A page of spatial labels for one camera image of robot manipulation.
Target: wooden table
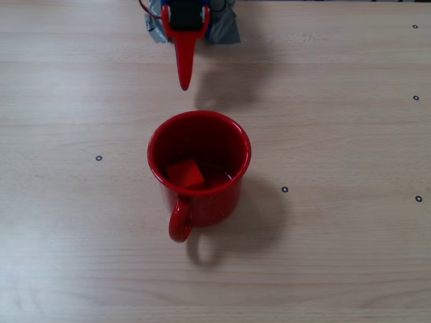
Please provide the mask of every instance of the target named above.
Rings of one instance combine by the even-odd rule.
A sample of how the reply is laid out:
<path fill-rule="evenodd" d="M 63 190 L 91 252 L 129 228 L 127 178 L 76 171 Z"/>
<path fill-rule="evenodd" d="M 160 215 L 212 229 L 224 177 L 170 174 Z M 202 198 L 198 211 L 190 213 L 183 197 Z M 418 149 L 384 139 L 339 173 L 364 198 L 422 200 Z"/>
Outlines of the wooden table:
<path fill-rule="evenodd" d="M 137 1 L 2 0 L 0 322 L 431 322 L 431 7 L 235 12 L 183 92 Z M 175 244 L 146 149 L 195 109 L 253 156 Z"/>

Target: mug rim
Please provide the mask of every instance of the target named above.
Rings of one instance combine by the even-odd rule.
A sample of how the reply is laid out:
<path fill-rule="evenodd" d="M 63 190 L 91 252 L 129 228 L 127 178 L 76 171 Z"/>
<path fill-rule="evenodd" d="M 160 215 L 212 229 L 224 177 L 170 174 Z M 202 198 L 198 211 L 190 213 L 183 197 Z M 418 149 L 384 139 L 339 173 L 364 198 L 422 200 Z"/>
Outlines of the mug rim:
<path fill-rule="evenodd" d="M 212 118 L 217 118 L 221 120 L 222 122 L 228 124 L 230 127 L 232 127 L 242 138 L 243 142 L 245 143 L 245 159 L 243 163 L 241 164 L 240 170 L 235 174 L 232 179 L 220 186 L 217 186 L 215 188 L 209 188 L 205 190 L 191 190 L 188 188 L 183 188 L 177 185 L 174 185 L 173 183 L 169 182 L 162 174 L 159 172 L 159 170 L 156 167 L 156 163 L 154 161 L 154 145 L 156 144 L 157 138 L 159 137 L 160 133 L 169 127 L 173 122 L 184 119 L 189 116 L 208 116 Z M 148 143 L 148 149 L 147 149 L 147 159 L 148 159 L 148 165 L 150 166 L 150 170 L 153 172 L 153 175 L 158 179 L 162 185 L 169 188 L 170 190 L 173 190 L 180 195 L 184 196 L 202 196 L 202 195 L 211 195 L 218 192 L 221 192 L 223 190 L 226 190 L 227 188 L 235 185 L 245 174 L 247 171 L 248 165 L 250 165 L 251 161 L 251 143 L 250 139 L 248 138 L 245 130 L 234 120 L 229 118 L 228 116 L 225 116 L 224 114 L 214 112 L 214 111 L 188 111 L 183 112 L 180 114 L 177 114 L 176 116 L 173 116 L 172 118 L 169 118 L 165 122 L 163 122 L 157 129 L 154 131 L 154 134 L 152 135 L 150 142 Z"/>

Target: red mug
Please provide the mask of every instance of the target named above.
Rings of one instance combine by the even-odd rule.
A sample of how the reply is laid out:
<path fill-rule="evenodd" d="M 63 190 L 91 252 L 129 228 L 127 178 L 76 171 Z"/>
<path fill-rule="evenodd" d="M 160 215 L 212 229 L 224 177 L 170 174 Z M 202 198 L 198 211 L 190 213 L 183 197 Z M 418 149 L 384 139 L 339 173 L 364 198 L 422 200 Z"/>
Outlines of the red mug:
<path fill-rule="evenodd" d="M 147 157 L 172 210 L 169 236 L 175 242 L 184 242 L 194 226 L 212 225 L 233 212 L 250 164 L 251 144 L 231 118 L 212 111 L 190 111 L 157 128 Z M 205 189 L 179 187 L 167 179 L 167 166 L 190 157 L 205 179 Z"/>

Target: wood grain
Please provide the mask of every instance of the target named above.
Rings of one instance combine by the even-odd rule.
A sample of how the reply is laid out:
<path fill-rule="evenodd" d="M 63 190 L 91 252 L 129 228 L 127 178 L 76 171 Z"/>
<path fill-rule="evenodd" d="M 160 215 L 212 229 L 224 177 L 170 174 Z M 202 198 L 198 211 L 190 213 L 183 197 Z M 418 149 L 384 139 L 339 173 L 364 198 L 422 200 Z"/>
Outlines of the wood grain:
<path fill-rule="evenodd" d="M 0 2 L 0 322 L 431 322 L 431 7 L 235 12 L 183 92 L 136 1 Z M 253 157 L 175 244 L 146 147 L 194 109 Z"/>

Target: red block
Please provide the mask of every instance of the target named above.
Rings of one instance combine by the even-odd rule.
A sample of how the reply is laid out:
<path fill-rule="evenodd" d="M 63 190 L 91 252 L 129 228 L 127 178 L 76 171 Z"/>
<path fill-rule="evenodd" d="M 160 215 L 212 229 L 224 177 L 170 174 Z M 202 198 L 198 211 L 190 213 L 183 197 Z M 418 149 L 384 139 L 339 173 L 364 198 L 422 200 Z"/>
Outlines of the red block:
<path fill-rule="evenodd" d="M 166 173 L 171 183 L 192 190 L 205 188 L 205 180 L 193 158 L 184 159 L 166 167 Z"/>

